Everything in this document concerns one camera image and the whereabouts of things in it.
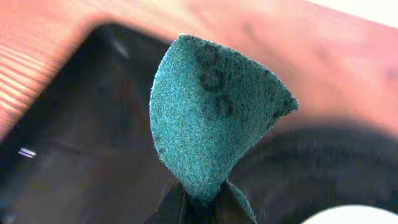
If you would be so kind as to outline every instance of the abrasive pad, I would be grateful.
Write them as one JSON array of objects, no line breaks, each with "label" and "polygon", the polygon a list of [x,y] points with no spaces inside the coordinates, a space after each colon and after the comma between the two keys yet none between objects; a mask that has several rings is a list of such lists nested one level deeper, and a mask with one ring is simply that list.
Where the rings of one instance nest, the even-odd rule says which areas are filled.
[{"label": "abrasive pad", "polygon": [[206,205],[245,152],[297,108],[286,86],[260,63],[180,35],[155,75],[150,126],[159,159],[195,203]]}]

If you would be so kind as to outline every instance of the sponge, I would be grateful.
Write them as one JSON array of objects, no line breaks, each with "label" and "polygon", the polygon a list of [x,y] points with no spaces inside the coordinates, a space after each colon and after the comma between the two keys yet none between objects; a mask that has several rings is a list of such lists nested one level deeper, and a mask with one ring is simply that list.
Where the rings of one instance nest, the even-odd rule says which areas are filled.
[{"label": "sponge", "polygon": [[159,159],[200,205],[216,197],[233,166],[281,116],[298,108],[260,63],[185,34],[164,55],[149,104]]}]

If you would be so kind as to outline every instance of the green fibrous material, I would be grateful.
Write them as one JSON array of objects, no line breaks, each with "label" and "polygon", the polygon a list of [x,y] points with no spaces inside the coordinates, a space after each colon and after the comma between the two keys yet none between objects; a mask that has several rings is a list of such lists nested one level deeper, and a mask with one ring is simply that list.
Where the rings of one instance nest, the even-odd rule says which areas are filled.
[{"label": "green fibrous material", "polygon": [[[194,202],[208,205],[245,152],[297,108],[286,86],[260,63],[180,35],[155,75],[150,126],[159,159]],[[254,217],[250,206],[246,212]]]}]

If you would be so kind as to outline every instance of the folded pad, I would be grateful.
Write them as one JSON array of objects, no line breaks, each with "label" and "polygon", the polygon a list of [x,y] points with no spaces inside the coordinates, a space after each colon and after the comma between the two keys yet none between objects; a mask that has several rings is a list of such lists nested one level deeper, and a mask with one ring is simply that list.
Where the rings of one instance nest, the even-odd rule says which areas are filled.
[{"label": "folded pad", "polygon": [[150,125],[160,160],[194,202],[206,205],[244,153],[297,107],[263,65],[180,35],[155,75]]}]

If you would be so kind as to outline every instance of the green scouring pad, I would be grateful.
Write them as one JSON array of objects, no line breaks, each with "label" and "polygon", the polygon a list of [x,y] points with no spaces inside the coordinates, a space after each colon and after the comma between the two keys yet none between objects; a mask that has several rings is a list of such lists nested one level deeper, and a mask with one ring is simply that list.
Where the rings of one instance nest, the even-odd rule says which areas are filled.
[{"label": "green scouring pad", "polygon": [[[286,86],[260,63],[184,34],[155,75],[150,126],[160,160],[195,203],[208,205],[245,152],[297,108]],[[254,218],[250,206],[246,212]]]}]

